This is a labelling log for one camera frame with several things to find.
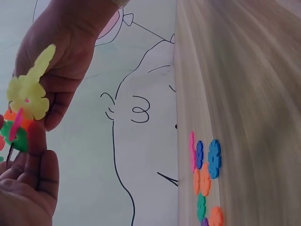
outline hand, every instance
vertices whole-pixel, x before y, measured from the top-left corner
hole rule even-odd
[[[35,122],[28,131],[28,153],[19,153],[8,170],[0,163],[0,225],[51,226],[58,185],[57,156],[47,150],[45,129]]]
[[[50,103],[43,119],[46,130],[54,129],[65,115],[91,63],[95,41],[116,10],[110,0],[51,0],[25,35],[13,76],[26,75],[38,55],[56,45],[54,59],[40,80]]]

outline wood grain surface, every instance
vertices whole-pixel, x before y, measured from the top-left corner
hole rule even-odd
[[[189,132],[222,146],[226,226],[301,225],[301,1],[179,0],[179,225],[199,225]]]

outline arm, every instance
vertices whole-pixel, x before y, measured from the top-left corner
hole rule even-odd
[[[48,8],[96,37],[129,0],[51,0]]]

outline yellow plastic flower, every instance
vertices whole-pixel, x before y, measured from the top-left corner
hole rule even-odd
[[[7,90],[9,106],[14,112],[23,108],[23,116],[26,119],[40,120],[44,118],[49,109],[49,100],[43,98],[45,90],[39,84],[40,77],[45,73],[49,62],[55,54],[55,45],[48,46],[37,58],[33,68],[27,75],[14,77],[10,81]]]

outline drawn mouth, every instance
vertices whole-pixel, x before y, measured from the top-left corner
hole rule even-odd
[[[169,178],[168,176],[163,175],[162,173],[157,172],[161,177],[165,178],[169,182],[173,183],[174,185],[178,186],[179,181],[176,179]]]

